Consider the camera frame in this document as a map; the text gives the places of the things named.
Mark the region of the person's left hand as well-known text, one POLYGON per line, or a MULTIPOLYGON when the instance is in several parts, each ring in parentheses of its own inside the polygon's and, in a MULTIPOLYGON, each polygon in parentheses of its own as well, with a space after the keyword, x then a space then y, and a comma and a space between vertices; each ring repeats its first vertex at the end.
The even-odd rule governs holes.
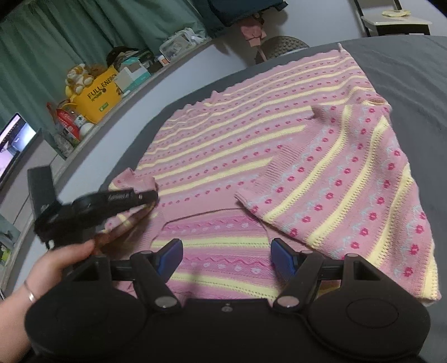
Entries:
POLYGON ((1 361, 18 362, 30 348, 24 327, 25 315, 34 302, 62 279, 68 266, 88 258, 95 241, 50 250, 33 266, 23 284, 1 302, 1 361))

